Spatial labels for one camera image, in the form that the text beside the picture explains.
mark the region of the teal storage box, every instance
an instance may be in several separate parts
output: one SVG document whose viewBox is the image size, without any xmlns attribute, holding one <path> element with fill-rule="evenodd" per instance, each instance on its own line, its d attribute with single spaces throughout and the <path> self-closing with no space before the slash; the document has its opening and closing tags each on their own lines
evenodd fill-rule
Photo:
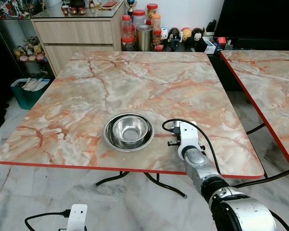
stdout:
<svg viewBox="0 0 289 231">
<path fill-rule="evenodd" d="M 11 89 L 20 108 L 30 110 L 33 107 L 33 105 L 39 100 L 39 98 L 45 92 L 45 90 L 49 87 L 51 81 L 49 79 L 43 79 L 39 83 L 40 85 L 36 87 L 36 89 L 38 90 L 24 90 L 22 86 L 24 86 L 26 82 L 27 82 L 26 78 L 18 79 L 11 84 Z"/>
</svg>

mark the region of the wooden cabinet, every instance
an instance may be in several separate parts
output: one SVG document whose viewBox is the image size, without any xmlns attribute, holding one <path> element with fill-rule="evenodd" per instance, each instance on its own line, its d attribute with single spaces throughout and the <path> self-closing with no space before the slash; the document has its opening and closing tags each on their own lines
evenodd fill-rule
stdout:
<svg viewBox="0 0 289 231">
<path fill-rule="evenodd" d="M 64 17 L 58 14 L 60 8 L 61 5 L 49 8 L 31 19 L 55 76 L 77 51 L 121 50 L 123 0 L 111 17 L 111 12 L 98 9 L 86 9 L 92 17 Z"/>
<path fill-rule="evenodd" d="M 52 58 L 53 69 L 60 73 L 65 64 L 77 51 L 113 51 L 112 46 L 48 46 L 45 49 L 49 57 Z"/>
<path fill-rule="evenodd" d="M 36 22 L 35 26 L 44 44 L 113 44 L 109 21 Z"/>
</svg>

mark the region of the cabinet drawer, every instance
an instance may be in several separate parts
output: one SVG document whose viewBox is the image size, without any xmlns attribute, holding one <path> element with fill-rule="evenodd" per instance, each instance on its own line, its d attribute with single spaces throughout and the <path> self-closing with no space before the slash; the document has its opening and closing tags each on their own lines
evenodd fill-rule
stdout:
<svg viewBox="0 0 289 231">
<path fill-rule="evenodd" d="M 113 43 L 108 21 L 35 22 L 35 26 L 43 43 Z"/>
<path fill-rule="evenodd" d="M 107 46 L 45 46 L 45 50 L 57 76 L 77 51 L 113 51 L 114 48 Z"/>
</svg>

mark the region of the plastic jar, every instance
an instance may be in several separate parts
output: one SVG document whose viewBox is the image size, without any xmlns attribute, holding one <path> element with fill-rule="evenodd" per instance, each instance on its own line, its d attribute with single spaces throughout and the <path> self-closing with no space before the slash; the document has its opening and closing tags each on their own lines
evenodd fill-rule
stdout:
<svg viewBox="0 0 289 231">
<path fill-rule="evenodd" d="M 134 38 L 121 38 L 122 51 L 134 51 Z"/>
<path fill-rule="evenodd" d="M 133 11 L 133 25 L 135 28 L 137 26 L 145 25 L 146 22 L 146 16 L 144 10 L 134 10 Z"/>
<path fill-rule="evenodd" d="M 147 4 L 146 7 L 148 9 L 148 19 L 151 19 L 152 15 L 156 14 L 158 10 L 158 5 L 155 3 L 150 3 L 150 4 Z"/>
<path fill-rule="evenodd" d="M 160 14 L 154 14 L 151 18 L 151 26 L 153 26 L 153 30 L 160 30 Z"/>
<path fill-rule="evenodd" d="M 131 39 L 131 17 L 129 15 L 122 16 L 121 36 L 123 39 Z"/>
<path fill-rule="evenodd" d="M 134 25 L 131 26 L 131 36 L 134 39 L 134 46 L 136 46 L 137 37 L 136 37 L 136 27 Z"/>
<path fill-rule="evenodd" d="M 155 30 L 153 31 L 153 45 L 159 45 L 160 41 L 161 41 L 161 34 L 162 34 L 162 30 Z"/>
</svg>

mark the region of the white wall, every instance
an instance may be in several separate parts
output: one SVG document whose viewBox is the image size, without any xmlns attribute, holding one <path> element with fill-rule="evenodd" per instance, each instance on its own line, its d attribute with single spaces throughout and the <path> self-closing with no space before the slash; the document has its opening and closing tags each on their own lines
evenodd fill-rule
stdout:
<svg viewBox="0 0 289 231">
<path fill-rule="evenodd" d="M 209 22 L 218 21 L 223 0 L 138 0 L 135 9 L 146 10 L 148 3 L 158 4 L 161 27 L 207 28 Z"/>
</svg>

